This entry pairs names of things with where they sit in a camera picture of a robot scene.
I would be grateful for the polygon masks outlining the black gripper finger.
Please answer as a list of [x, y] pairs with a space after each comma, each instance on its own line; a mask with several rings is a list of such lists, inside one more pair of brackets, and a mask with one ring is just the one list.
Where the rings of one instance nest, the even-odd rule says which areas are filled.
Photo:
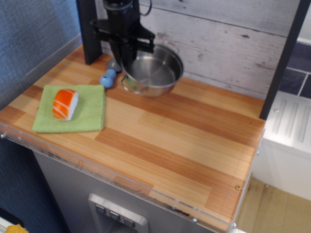
[[117, 64], [121, 66], [123, 42], [117, 41], [117, 40], [109, 40], [109, 44], [110, 44], [112, 53], [114, 55], [114, 58], [115, 58]]
[[121, 65], [124, 69], [128, 69], [137, 58], [136, 44], [122, 44], [121, 53]]

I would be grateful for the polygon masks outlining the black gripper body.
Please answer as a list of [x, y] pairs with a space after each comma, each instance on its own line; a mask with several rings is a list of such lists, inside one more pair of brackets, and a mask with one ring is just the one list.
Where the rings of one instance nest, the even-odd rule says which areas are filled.
[[101, 41], [122, 41], [136, 44], [137, 50], [154, 52], [155, 34], [140, 23], [142, 13], [138, 0], [104, 0], [107, 19], [94, 19], [91, 26]]

